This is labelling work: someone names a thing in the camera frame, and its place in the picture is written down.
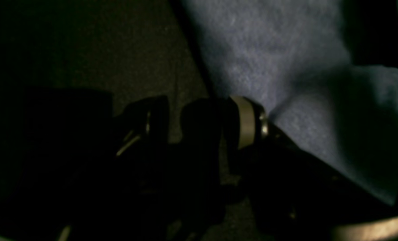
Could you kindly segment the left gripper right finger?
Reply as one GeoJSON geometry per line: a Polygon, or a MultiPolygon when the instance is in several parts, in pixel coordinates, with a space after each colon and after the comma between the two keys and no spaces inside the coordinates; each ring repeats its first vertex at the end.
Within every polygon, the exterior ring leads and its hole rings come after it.
{"type": "Polygon", "coordinates": [[[200,228],[222,222],[226,205],[250,201],[258,230],[277,241],[398,241],[398,201],[372,197],[301,150],[252,99],[199,99],[180,116],[200,228]]]}

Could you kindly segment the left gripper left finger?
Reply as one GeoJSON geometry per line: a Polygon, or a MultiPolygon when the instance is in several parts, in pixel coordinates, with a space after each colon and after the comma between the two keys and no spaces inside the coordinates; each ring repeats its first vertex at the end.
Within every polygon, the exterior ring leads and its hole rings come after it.
{"type": "Polygon", "coordinates": [[[13,190],[0,199],[3,241],[163,241],[165,96],[127,105],[112,117],[96,99],[28,107],[13,190]]]}

